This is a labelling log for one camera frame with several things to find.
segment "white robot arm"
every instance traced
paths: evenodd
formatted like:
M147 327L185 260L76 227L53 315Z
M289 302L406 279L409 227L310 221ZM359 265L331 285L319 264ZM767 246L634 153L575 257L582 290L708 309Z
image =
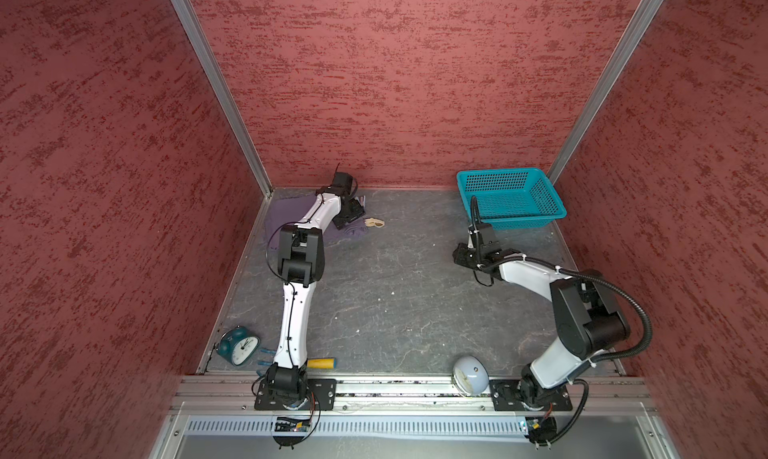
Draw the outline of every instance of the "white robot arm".
M493 227L480 220L478 202L472 197L472 224L469 241L459 244L453 253L457 265L494 279L518 284L552 302L558 337L533 362L523 368L514 399L531 410L549 405L566 382L596 362L626 358L640 353L650 344L650 319L637 301L619 287L604 280L596 271L568 271L513 249L503 250ZM622 296L638 312L643 337L633 347L621 352L607 352L628 339L629 325L614 293Z
M332 184L317 192L315 204L299 222L275 231L279 232L276 275L283 281L283 323L265 380L270 400L286 407L301 406L307 397L306 326L312 294L325 268L322 234L331 223L341 228L365 213L354 199L353 181L349 174L336 172Z

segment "clock face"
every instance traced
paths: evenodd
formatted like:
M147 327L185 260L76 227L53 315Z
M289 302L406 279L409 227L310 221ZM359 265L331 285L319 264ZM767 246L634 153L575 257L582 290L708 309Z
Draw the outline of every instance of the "clock face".
M259 347L259 339L253 336L236 342L232 350L232 364L243 364L257 347Z

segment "teal alarm clock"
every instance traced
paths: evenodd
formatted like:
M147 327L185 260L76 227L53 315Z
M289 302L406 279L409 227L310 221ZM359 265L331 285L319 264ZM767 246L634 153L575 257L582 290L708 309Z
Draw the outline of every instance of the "teal alarm clock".
M216 353L232 365L242 365L259 347L259 342L254 333L238 325L221 336Z

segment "teal basket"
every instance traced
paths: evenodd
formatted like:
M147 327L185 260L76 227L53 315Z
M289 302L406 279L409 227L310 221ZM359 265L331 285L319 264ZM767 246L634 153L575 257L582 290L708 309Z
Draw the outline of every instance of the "teal basket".
M563 202L540 168L461 171L456 179L467 217L475 195L480 219L496 230L543 227L565 217Z

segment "black mounting plate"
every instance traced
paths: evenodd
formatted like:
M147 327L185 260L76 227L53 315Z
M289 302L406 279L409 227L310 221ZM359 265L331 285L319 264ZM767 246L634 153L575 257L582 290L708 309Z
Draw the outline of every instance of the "black mounting plate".
M493 408L495 411L526 411L535 412L523 405L521 401L514 398L514 392L518 389L518 379L493 379L490 381L491 399L493 399ZM552 411L572 411L573 405L568 396L568 390L565 384L557 388L557 401L552 401ZM546 413L548 407L541 410Z
M308 394L310 392L315 393L321 411L333 409L333 402L336 400L336 379L307 379L306 388ZM286 409L280 402L267 400L265 381L259 383L254 409L257 411L292 411L292 409ZM309 409L310 402L307 401L306 404L296 410L308 411Z

